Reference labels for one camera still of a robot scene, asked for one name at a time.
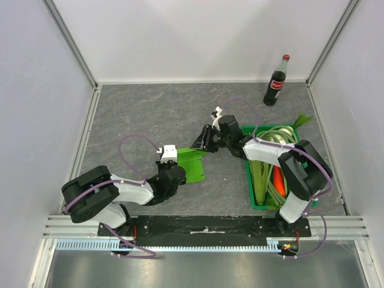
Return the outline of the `green paper box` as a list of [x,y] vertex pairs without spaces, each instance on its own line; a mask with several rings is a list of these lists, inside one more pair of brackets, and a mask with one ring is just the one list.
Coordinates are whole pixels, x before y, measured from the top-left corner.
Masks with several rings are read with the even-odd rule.
[[186,184],[201,182],[205,179],[202,158],[206,152],[191,148],[177,149],[178,166],[186,172]]

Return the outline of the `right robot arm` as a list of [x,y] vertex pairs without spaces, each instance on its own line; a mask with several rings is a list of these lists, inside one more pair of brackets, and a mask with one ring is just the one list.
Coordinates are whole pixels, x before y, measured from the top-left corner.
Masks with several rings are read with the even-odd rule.
[[210,153],[226,148],[242,160],[280,167],[290,188],[285,203],[275,215],[274,226],[281,236],[294,232],[313,197],[333,184],[332,171],[309,141],[282,144],[246,135],[233,115],[220,117],[214,125],[206,124],[191,147]]

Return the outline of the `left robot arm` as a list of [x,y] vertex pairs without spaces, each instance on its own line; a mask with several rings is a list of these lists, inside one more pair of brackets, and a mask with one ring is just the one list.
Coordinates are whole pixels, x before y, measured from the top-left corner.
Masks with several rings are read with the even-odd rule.
[[73,223],[97,221],[111,227],[119,236],[131,231],[132,222],[124,202],[154,206],[173,197],[187,180],[176,162],[156,162],[158,173],[145,183],[118,177],[107,166],[96,168],[70,180],[61,188],[65,213]]

